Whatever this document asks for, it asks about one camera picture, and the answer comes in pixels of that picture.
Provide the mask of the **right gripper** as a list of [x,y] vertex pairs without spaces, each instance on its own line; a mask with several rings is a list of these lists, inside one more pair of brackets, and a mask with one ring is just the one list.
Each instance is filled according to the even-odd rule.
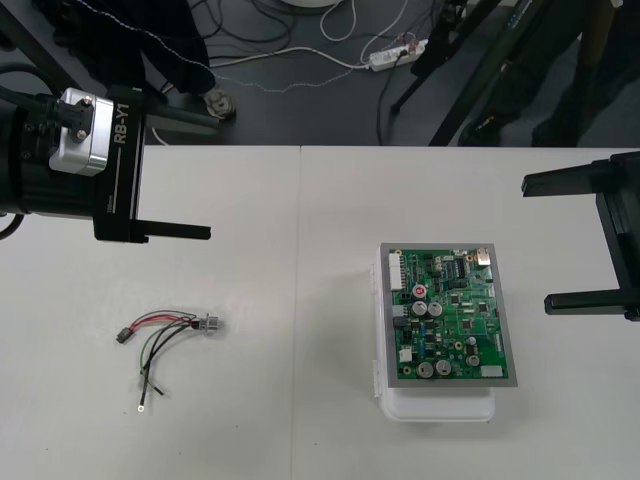
[[[596,206],[619,289],[554,293],[548,315],[616,315],[639,320],[639,152],[523,178],[524,197],[596,194]],[[626,306],[626,292],[633,300]]]

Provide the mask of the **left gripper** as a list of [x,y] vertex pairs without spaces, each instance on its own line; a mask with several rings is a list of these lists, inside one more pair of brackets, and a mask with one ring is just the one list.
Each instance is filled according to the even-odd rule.
[[107,99],[113,102],[114,109],[107,165],[95,176],[95,238],[133,244],[147,243],[148,236],[209,240],[211,228],[200,225],[145,223],[143,233],[137,226],[137,213],[145,126],[192,135],[213,135],[218,120],[167,105],[144,107],[144,93],[131,87],[113,86],[107,92]]

